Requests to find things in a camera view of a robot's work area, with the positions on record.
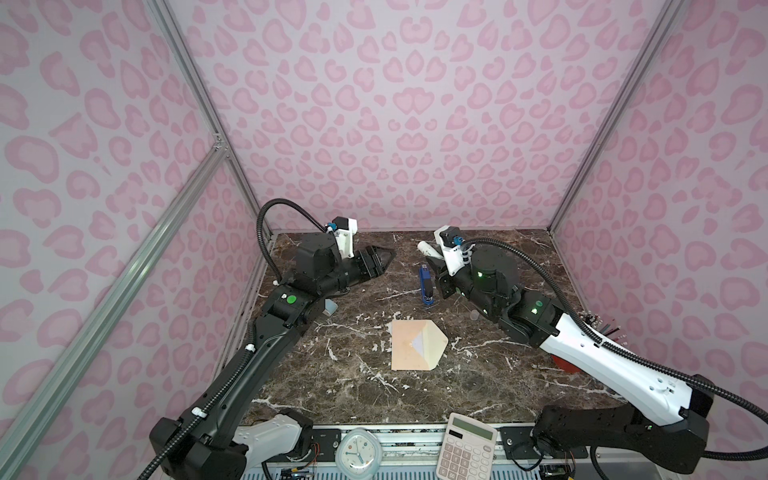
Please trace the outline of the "beige envelope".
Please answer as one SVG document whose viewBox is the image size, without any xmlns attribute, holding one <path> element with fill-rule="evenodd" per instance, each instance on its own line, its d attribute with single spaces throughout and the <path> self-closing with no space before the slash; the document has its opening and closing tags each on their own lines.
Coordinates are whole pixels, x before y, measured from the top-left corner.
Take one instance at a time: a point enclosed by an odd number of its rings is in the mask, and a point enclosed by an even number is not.
<svg viewBox="0 0 768 480">
<path fill-rule="evenodd" d="M 448 345 L 447 336 L 431 320 L 395 320 L 390 333 L 394 371 L 431 371 Z"/>
</svg>

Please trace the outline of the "white glue stick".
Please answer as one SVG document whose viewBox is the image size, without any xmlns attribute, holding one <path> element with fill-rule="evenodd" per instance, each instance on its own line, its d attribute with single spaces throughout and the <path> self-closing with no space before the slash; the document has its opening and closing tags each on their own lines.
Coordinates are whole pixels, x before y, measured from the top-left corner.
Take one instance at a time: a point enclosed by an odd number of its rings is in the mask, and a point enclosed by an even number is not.
<svg viewBox="0 0 768 480">
<path fill-rule="evenodd" d="M 420 241 L 417 249 L 427 258 L 444 259 L 443 255 L 426 241 Z"/>
</svg>

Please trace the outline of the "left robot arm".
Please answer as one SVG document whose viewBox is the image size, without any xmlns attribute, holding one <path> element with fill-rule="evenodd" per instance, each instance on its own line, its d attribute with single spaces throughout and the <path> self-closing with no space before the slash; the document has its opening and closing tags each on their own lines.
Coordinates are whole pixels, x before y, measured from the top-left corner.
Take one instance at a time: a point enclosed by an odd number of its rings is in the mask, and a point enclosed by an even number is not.
<svg viewBox="0 0 768 480">
<path fill-rule="evenodd" d="M 304 235 L 293 269 L 251 320 L 245 345 L 177 419 L 163 417 L 152 428 L 155 456 L 140 478 L 162 470 L 173 479 L 239 479 L 277 456 L 307 460 L 313 422 L 305 415 L 284 409 L 253 427 L 241 421 L 327 302 L 382 276 L 395 256 L 391 248 L 366 246 L 346 258 L 331 234 Z"/>
</svg>

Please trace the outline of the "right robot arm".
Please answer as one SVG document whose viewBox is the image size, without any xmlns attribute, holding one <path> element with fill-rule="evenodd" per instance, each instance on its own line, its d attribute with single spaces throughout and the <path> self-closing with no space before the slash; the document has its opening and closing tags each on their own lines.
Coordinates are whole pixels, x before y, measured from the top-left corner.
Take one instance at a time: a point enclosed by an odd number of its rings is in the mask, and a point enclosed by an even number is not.
<svg viewBox="0 0 768 480">
<path fill-rule="evenodd" d="M 437 251 L 418 245 L 445 298 L 458 293 L 510 339 L 576 366 L 609 387 L 625 403 L 603 409 L 543 408 L 527 440 L 541 455 L 580 447 L 608 447 L 642 454 L 678 474 L 694 472 L 706 448 L 712 399 L 685 382 L 611 352 L 605 336 L 579 327 L 563 303 L 519 282 L 516 262 L 502 251 L 479 246 Z"/>
</svg>

